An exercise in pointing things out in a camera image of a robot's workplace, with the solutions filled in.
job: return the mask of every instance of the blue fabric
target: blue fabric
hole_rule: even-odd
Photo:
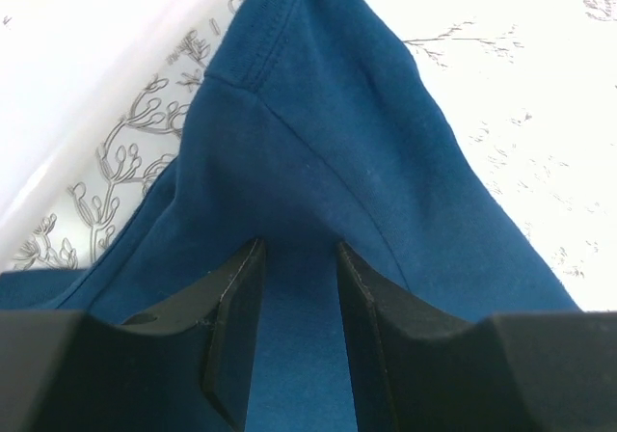
[[[104,257],[0,279],[0,308],[151,306],[266,239],[249,431],[353,431],[335,243],[475,321],[576,305],[478,180],[403,43],[363,0],[246,0],[180,153]]]

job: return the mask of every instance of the blue garment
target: blue garment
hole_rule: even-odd
[[[255,236],[266,239],[268,275],[252,432],[356,430],[336,295],[341,239],[467,320],[577,308],[363,0],[245,0],[179,156],[110,249],[89,270],[4,276],[0,308],[87,309],[119,323]]]

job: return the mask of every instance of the botanical print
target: botanical print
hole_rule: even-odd
[[[64,190],[16,252],[14,269],[84,268],[101,257],[177,155],[188,105],[243,1],[220,0],[153,71],[93,154],[90,169]],[[603,182],[617,169],[617,141],[607,130],[612,125],[597,125],[605,135],[581,156],[582,143],[595,135],[568,141],[568,129],[592,122],[560,111],[571,103],[553,98],[563,93],[560,87],[576,88],[571,95],[592,88],[589,95],[596,95],[610,87],[614,94],[606,99],[617,102],[615,81],[576,80],[569,68],[564,72],[561,59],[573,57],[563,50],[572,48],[576,37],[596,45],[589,51],[598,54],[597,45],[610,41],[610,29],[617,28],[617,0],[414,2],[396,0],[395,10],[383,19],[396,25],[392,30],[414,54],[423,76],[434,78],[426,82],[469,163],[584,309],[617,310],[617,296],[607,291],[614,286],[617,197],[611,198]],[[561,13],[580,14],[584,25],[558,18]],[[11,16],[0,14],[10,28]],[[602,31],[604,37],[592,39],[577,28]],[[617,41],[617,31],[612,38]],[[554,47],[545,47],[546,41]],[[605,63],[615,64],[614,57]],[[613,111],[609,102],[603,105],[602,115],[615,115],[614,105]],[[594,160],[602,160],[595,172],[589,168]]]
[[[21,245],[13,269],[76,269],[100,258],[177,155],[189,103],[242,1],[221,0],[214,15],[186,34],[100,144],[92,169]],[[5,15],[3,25],[11,20]]]
[[[601,22],[617,21],[617,0],[583,0],[585,12],[590,18]]]
[[[523,45],[515,36],[516,25],[513,25],[502,35],[486,38],[467,35],[467,29],[472,25],[474,25],[474,22],[467,20],[451,25],[433,38],[404,40],[403,42],[412,47],[416,51],[416,54],[425,54],[429,59],[443,68],[447,67],[447,61],[443,57],[444,54],[433,46],[435,43],[471,42],[484,48],[488,53],[497,55],[508,61],[513,61],[514,52],[517,48],[523,48]]]

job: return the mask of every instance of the black plastic part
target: black plastic part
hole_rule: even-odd
[[[346,244],[338,289],[360,432],[617,430],[616,313],[469,324]]]
[[[265,246],[129,318],[0,311],[0,431],[244,430]]]

